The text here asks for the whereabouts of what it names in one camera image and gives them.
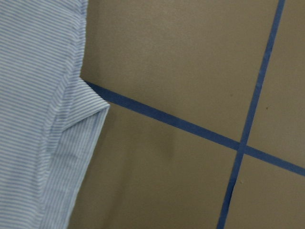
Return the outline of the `light blue striped shirt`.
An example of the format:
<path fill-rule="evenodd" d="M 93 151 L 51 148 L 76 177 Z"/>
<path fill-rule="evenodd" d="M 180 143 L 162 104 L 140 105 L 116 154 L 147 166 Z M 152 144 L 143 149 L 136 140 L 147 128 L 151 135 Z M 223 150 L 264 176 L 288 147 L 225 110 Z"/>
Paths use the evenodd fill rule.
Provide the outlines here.
<path fill-rule="evenodd" d="M 85 0 L 0 3 L 0 226 L 65 229 L 109 104 L 80 77 Z"/>

